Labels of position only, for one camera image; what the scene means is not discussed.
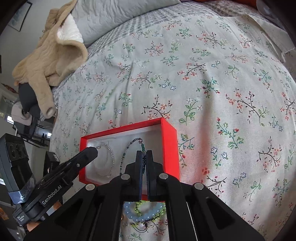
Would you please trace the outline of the red Ace box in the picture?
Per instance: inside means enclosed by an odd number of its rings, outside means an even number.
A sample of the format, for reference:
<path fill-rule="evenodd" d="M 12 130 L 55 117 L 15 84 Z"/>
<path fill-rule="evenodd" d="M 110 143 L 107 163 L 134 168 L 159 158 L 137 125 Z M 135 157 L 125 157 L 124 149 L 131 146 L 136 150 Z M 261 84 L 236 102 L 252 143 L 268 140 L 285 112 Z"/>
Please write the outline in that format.
<path fill-rule="evenodd" d="M 84 184 L 103 185 L 135 162 L 137 151 L 152 151 L 153 161 L 162 164 L 165 173 L 180 177 L 177 130 L 164 118 L 156 118 L 127 126 L 86 135 L 80 149 L 95 147 L 98 156 L 79 172 Z M 148 200 L 147 172 L 143 167 L 142 198 Z"/>

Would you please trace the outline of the black chair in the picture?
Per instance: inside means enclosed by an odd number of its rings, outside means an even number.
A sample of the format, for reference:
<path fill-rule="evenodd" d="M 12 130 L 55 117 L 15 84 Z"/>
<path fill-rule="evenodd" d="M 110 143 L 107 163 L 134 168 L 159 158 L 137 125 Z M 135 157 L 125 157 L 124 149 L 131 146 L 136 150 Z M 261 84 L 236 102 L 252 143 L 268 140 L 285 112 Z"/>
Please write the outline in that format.
<path fill-rule="evenodd" d="M 17 134 L 36 147 L 48 147 L 54 118 L 45 119 L 39 108 L 36 94 L 29 84 L 18 86 L 18 99 L 11 109 Z"/>

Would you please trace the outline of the beige fleece jacket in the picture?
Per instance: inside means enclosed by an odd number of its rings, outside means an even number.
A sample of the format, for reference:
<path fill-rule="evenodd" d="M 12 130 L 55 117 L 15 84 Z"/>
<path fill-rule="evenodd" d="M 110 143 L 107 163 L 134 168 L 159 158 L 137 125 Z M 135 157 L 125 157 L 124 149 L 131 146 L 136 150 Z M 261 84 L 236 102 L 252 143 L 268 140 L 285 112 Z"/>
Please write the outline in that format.
<path fill-rule="evenodd" d="M 28 83 L 32 87 L 45 118 L 51 118 L 56 112 L 51 87 L 57 87 L 88 57 L 82 35 L 71 15 L 76 3 L 71 1 L 50 10 L 36 49 L 12 71 L 16 86 Z"/>

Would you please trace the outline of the floral bed sheet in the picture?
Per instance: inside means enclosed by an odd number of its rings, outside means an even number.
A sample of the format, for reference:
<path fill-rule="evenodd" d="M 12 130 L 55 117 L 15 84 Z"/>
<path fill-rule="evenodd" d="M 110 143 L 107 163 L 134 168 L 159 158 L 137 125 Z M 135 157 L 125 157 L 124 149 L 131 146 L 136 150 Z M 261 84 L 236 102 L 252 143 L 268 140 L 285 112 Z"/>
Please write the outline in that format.
<path fill-rule="evenodd" d="M 58 110 L 50 150 L 62 162 L 81 137 L 156 118 L 177 130 L 182 182 L 204 183 L 265 240 L 274 240 L 295 208 L 295 46 L 287 32 L 256 16 L 235 17 L 241 51 L 226 52 L 211 90 L 174 96 L 170 117 L 140 107 L 115 116 Z"/>

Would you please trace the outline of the grey pillow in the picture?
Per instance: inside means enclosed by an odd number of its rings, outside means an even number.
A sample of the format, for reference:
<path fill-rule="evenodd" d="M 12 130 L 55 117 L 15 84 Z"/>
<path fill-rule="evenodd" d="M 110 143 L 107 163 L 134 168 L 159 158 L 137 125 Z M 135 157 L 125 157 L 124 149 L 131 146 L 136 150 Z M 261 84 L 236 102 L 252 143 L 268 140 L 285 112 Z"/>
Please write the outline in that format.
<path fill-rule="evenodd" d="M 136 16 L 179 3 L 163 0 L 77 1 L 71 15 L 85 46 L 89 47 L 109 31 Z"/>

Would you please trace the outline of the clear plastic bag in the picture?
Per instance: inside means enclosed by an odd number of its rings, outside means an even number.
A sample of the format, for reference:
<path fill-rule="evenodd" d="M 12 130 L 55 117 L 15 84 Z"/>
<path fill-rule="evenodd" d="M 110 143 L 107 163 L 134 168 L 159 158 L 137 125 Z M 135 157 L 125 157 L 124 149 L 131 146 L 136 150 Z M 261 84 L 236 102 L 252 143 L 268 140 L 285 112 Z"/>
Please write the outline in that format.
<path fill-rule="evenodd" d="M 273 11 L 271 10 L 271 8 L 269 6 L 267 6 L 266 3 L 264 3 L 262 0 L 256 0 L 256 6 L 258 11 L 269 21 L 271 21 L 272 23 L 274 23 L 275 25 L 277 25 L 280 28 L 283 28 L 280 20 L 278 19 L 278 17 L 273 13 Z"/>

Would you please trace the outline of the framed wall picture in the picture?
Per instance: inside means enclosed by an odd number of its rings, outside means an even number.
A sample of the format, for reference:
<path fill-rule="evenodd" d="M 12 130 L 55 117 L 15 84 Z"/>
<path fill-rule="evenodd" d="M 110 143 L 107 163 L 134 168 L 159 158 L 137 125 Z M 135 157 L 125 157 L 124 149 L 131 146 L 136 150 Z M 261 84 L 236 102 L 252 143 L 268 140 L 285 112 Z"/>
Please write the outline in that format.
<path fill-rule="evenodd" d="M 25 18 L 32 6 L 32 3 L 26 1 L 14 14 L 14 16 L 9 21 L 8 25 L 17 30 L 18 32 L 21 31 Z"/>

